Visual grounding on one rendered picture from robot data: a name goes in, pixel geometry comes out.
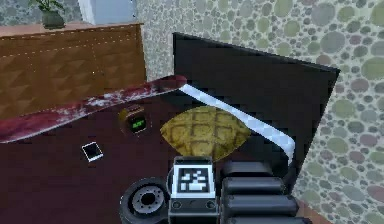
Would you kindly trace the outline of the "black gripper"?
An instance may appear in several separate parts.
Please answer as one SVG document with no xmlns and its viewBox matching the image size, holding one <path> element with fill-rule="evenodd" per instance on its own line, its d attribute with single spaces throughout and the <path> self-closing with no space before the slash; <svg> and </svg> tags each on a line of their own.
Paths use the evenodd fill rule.
<svg viewBox="0 0 384 224">
<path fill-rule="evenodd" d="M 121 223 L 168 224 L 168 201 L 169 194 L 163 179 L 141 179 L 132 184 L 120 199 Z"/>
</svg>

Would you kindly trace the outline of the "dark red bed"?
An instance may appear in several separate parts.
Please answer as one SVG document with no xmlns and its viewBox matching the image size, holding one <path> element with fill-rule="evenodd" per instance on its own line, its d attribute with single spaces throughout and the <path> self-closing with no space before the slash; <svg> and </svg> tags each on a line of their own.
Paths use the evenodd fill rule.
<svg viewBox="0 0 384 224">
<path fill-rule="evenodd" d="M 161 127 L 200 106 L 223 109 L 251 130 L 238 149 L 212 160 L 215 178 L 229 161 L 260 162 L 293 196 L 338 70 L 182 33 L 173 55 L 171 76 L 1 121 L 0 224 L 122 224 L 125 191 L 144 178 L 166 180 L 182 156 Z M 138 134 L 119 126 L 118 113 L 131 105 L 146 113 Z M 91 142 L 103 152 L 93 162 L 81 149 Z M 330 224 L 296 202 L 299 217 Z"/>
</svg>

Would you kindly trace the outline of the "brown alarm clock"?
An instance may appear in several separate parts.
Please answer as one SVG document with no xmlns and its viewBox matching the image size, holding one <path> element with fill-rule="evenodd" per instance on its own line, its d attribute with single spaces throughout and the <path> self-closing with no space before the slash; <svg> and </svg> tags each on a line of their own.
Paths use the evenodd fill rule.
<svg viewBox="0 0 384 224">
<path fill-rule="evenodd" d="M 131 105 L 118 113 L 119 126 L 124 134 L 138 134 L 147 129 L 147 118 L 143 106 Z"/>
</svg>

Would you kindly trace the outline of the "yellow quilted pillow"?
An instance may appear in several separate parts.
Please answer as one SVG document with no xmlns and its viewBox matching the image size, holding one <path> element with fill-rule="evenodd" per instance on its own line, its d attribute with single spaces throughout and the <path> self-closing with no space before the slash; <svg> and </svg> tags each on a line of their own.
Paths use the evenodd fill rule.
<svg viewBox="0 0 384 224">
<path fill-rule="evenodd" d="M 178 114 L 160 132 L 182 156 L 210 156 L 213 161 L 230 155 L 251 135 L 240 119 L 214 106 L 200 106 Z"/>
</svg>

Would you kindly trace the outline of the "brown wooden dresser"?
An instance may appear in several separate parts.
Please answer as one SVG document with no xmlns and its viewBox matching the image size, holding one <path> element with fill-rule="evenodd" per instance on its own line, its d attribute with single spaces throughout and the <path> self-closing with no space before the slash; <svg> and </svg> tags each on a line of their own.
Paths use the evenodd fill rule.
<svg viewBox="0 0 384 224">
<path fill-rule="evenodd" d="M 139 23 L 0 27 L 0 119 L 145 81 Z"/>
</svg>

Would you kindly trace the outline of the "pale blue window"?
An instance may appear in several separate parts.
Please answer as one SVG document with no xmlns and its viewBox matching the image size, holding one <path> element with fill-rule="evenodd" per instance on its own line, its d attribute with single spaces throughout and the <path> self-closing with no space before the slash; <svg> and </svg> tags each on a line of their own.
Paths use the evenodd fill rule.
<svg viewBox="0 0 384 224">
<path fill-rule="evenodd" d="M 137 0 L 78 0 L 82 19 L 93 25 L 137 20 Z"/>
</svg>

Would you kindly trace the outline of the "green house plant in pot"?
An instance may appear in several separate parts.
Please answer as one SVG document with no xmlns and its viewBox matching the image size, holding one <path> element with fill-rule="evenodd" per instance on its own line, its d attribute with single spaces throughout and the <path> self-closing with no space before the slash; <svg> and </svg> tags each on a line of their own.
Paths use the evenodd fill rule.
<svg viewBox="0 0 384 224">
<path fill-rule="evenodd" d="M 63 5 L 57 0 L 29 0 L 30 6 L 36 5 L 42 12 L 42 24 L 45 29 L 62 29 L 65 27 L 63 17 L 59 10 L 65 11 Z"/>
</svg>

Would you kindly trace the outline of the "black phone with white frame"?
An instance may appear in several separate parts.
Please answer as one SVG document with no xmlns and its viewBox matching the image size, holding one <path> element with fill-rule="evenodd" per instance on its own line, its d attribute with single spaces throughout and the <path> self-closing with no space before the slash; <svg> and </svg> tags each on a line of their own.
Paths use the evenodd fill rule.
<svg viewBox="0 0 384 224">
<path fill-rule="evenodd" d="M 93 162 L 103 157 L 103 152 L 96 142 L 83 145 L 81 149 L 89 162 Z"/>
</svg>

